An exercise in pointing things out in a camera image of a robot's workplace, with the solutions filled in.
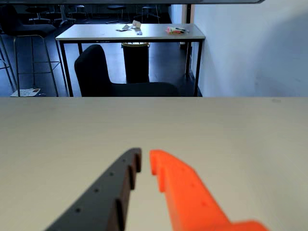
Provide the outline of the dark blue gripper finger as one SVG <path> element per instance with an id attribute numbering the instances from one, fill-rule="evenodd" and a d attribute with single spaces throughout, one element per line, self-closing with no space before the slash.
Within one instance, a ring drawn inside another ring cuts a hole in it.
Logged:
<path id="1" fill-rule="evenodd" d="M 140 171 L 141 148 L 131 148 L 116 159 L 47 230 L 125 230 L 129 195 Z"/>

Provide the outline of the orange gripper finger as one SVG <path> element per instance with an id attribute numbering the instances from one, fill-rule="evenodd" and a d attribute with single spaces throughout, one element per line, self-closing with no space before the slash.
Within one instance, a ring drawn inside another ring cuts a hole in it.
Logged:
<path id="1" fill-rule="evenodd" d="M 196 171 L 163 150 L 150 151 L 151 172 L 164 193 L 175 231 L 265 231 L 254 220 L 232 222 Z"/>

